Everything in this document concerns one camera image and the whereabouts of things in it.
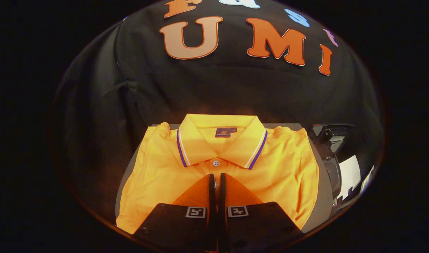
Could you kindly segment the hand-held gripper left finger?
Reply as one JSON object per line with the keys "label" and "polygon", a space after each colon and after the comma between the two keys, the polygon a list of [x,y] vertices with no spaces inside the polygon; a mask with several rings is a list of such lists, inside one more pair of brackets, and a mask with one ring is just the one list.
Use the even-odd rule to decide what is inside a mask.
{"label": "hand-held gripper left finger", "polygon": [[161,252],[216,251],[216,219],[216,180],[210,174],[172,204],[157,204],[134,237]]}

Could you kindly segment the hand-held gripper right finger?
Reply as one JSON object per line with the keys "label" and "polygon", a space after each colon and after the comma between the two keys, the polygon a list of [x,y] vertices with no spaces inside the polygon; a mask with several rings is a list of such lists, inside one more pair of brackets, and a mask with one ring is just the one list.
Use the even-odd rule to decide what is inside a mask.
{"label": "hand-held gripper right finger", "polygon": [[218,200],[220,252],[277,252],[303,237],[276,202],[263,202],[231,175],[222,173]]}

